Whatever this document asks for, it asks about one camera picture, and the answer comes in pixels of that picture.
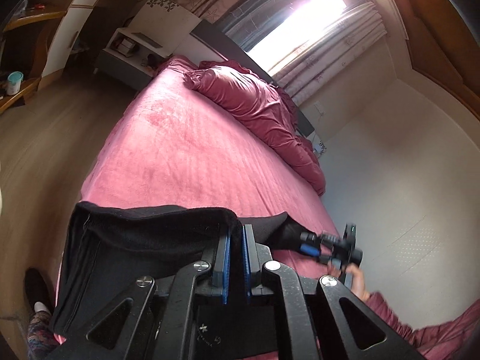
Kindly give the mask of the person's right hand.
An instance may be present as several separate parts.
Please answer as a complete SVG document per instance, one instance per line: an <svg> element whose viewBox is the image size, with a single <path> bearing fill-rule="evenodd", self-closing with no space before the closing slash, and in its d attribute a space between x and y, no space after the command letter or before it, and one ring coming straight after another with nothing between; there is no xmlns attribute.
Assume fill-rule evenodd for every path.
<svg viewBox="0 0 480 360"><path fill-rule="evenodd" d="M366 302L370 298L370 293L366 289L364 272L356 264L350 264L345 269L337 269L332 262L327 264L327 274L339 278L342 273L347 273L352 277L351 291L360 300Z"/></svg>

